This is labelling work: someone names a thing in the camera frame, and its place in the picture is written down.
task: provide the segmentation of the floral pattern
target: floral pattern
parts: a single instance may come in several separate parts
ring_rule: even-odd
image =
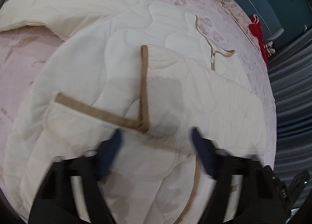
[[[265,164],[273,166],[276,149],[274,98],[257,39],[248,32],[250,20],[247,15],[233,0],[159,1],[179,6],[183,11],[196,14],[199,17],[199,28],[215,42],[217,47],[236,51],[249,78],[252,91],[263,104],[268,139]],[[40,61],[47,61],[62,43],[44,27],[25,27],[20,28],[20,31],[22,33],[16,30],[0,33],[0,95],[4,96],[0,100],[0,107],[3,106],[7,110],[11,119],[14,119],[16,115],[23,92],[31,85],[39,69],[43,66]],[[38,38],[27,39],[27,35]],[[13,36],[16,40],[9,42],[8,40]],[[16,87],[5,88],[4,86],[8,84]],[[18,96],[18,98],[10,103],[5,101],[12,96]],[[0,151],[4,149],[9,134],[8,128],[11,129],[11,127],[12,123],[9,120],[2,125],[0,123]]]

